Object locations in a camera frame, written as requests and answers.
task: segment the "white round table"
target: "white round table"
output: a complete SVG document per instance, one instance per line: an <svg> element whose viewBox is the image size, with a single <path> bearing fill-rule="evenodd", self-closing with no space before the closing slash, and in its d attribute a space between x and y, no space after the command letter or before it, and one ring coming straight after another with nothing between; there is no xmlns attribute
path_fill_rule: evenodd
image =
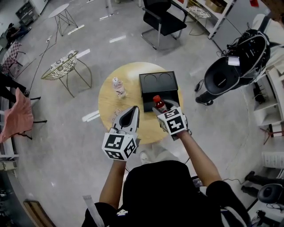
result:
<svg viewBox="0 0 284 227"><path fill-rule="evenodd" d="M76 22L73 20L73 18L71 17L70 13L67 11L67 7L69 6L69 4L64 4L62 6L59 6L57 9L55 9L49 16L48 18L55 18L56 21L56 25L57 25L57 29L59 30L59 33L61 34L61 36L63 36L62 33L62 29L61 29L61 22L60 20L63 20L65 23L67 23L68 25L70 25L70 23L72 23L73 25L75 25L76 27L78 27L78 25L76 24Z"/></svg>

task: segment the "cardboard box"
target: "cardboard box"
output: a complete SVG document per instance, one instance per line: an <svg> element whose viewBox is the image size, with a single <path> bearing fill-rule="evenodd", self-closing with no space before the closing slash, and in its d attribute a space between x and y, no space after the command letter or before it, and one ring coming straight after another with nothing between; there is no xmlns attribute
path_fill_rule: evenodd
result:
<svg viewBox="0 0 284 227"><path fill-rule="evenodd" d="M206 0L205 3L212 11L222 13L226 7L226 3L220 0Z"/></svg>

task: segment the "white sneaker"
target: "white sneaker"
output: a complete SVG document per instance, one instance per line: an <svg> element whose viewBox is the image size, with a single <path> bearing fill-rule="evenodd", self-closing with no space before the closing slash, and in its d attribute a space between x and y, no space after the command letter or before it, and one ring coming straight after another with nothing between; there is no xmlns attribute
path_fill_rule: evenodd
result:
<svg viewBox="0 0 284 227"><path fill-rule="evenodd" d="M140 152L140 160L142 162L142 165L152 163L145 151Z"/></svg>

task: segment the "shoe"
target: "shoe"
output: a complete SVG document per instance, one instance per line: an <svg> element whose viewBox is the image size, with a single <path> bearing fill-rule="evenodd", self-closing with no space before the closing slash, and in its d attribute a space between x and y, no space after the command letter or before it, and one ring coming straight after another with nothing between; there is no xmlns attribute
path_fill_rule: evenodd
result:
<svg viewBox="0 0 284 227"><path fill-rule="evenodd" d="M249 174L245 176L245 180L248 180L249 176L251 175L253 176L254 174L255 174L254 171L249 172Z"/></svg>
<svg viewBox="0 0 284 227"><path fill-rule="evenodd" d="M25 90L23 95L28 98L28 96L30 95L30 92L28 90Z"/></svg>
<svg viewBox="0 0 284 227"><path fill-rule="evenodd" d="M195 99L195 101L196 101L197 103L201 103L201 104L203 104L203 105L205 105L205 106L210 106L210 105L212 105L212 104L214 103L213 100L210 100L209 102L203 102L203 101L201 100L200 96L197 97L197 98Z"/></svg>
<svg viewBox="0 0 284 227"><path fill-rule="evenodd" d="M142 162L142 165L152 163L145 151L140 152L140 160Z"/></svg>

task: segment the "metal chair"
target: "metal chair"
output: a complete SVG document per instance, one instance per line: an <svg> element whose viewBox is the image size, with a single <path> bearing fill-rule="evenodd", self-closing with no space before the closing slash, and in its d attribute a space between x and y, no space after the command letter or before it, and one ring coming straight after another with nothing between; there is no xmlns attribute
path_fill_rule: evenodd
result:
<svg viewBox="0 0 284 227"><path fill-rule="evenodd" d="M78 54L78 51L71 50L65 57L61 58L59 61L55 62L51 65L51 68L48 69L44 75L41 77L41 79L44 80L57 80L59 79L64 87L67 89L67 91L70 93L70 95L74 98L74 95L71 93L68 87L68 74L75 70L75 72L79 75L79 77L89 86L89 88L92 87L92 73L89 67L82 61L76 58L76 55ZM91 85L89 85L84 78L79 74L79 72L75 69L75 65L77 63L77 60L83 63L87 69L90 72L91 76ZM62 77L67 76L66 78L66 85L61 80Z"/></svg>
<svg viewBox="0 0 284 227"><path fill-rule="evenodd" d="M188 1L188 9L189 9L189 14L194 16L194 20L190 21L190 23L194 22L195 20L195 24L192 26L192 29L189 32L189 35L202 35L204 34L204 32L202 32L201 34L191 34L192 30L194 29L194 26L198 23L199 19L205 19L205 26L204 28L206 29L206 25L207 25L207 19L211 17L211 15L206 12L202 6L197 3L194 0L189 0Z"/></svg>
<svg viewBox="0 0 284 227"><path fill-rule="evenodd" d="M141 36L155 50L157 50L160 45L160 34L162 34L163 36L171 34L174 39L178 39L181 36L182 30L186 28L185 20L187 17L187 11L185 9L183 9L172 0L144 0L144 5L145 8L143 8L143 10L145 11L145 14L143 20L153 28L143 32ZM174 5L184 12L185 17L183 21L167 12L171 5ZM153 45L148 39L144 37L146 33L153 30L158 31L157 46ZM174 36L173 33L177 31L180 31L178 36Z"/></svg>

